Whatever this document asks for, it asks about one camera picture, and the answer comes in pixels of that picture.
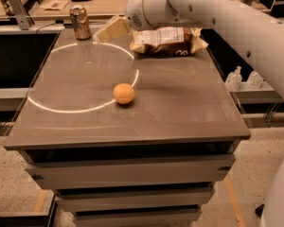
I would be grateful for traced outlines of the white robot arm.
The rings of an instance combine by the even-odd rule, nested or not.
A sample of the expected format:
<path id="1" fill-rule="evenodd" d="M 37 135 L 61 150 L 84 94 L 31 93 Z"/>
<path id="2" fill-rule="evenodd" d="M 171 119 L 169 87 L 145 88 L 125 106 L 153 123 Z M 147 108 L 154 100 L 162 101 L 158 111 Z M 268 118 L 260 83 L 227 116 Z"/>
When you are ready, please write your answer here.
<path id="1" fill-rule="evenodd" d="M 127 0 L 122 24 L 111 19 L 94 38 L 160 26 L 211 27 L 284 99 L 284 24 L 238 0 Z"/>

